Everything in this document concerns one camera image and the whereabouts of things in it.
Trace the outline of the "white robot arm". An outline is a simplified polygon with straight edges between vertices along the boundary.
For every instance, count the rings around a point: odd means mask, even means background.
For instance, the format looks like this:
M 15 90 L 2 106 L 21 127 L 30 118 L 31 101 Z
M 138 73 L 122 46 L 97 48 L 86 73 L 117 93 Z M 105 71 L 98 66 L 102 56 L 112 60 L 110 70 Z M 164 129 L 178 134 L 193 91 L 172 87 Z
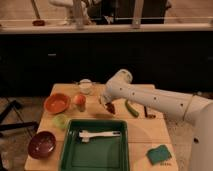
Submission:
M 99 100 L 110 113 L 117 99 L 127 99 L 195 126 L 188 171 L 213 171 L 213 100 L 197 95 L 139 88 L 133 76 L 120 69 L 105 84 Z

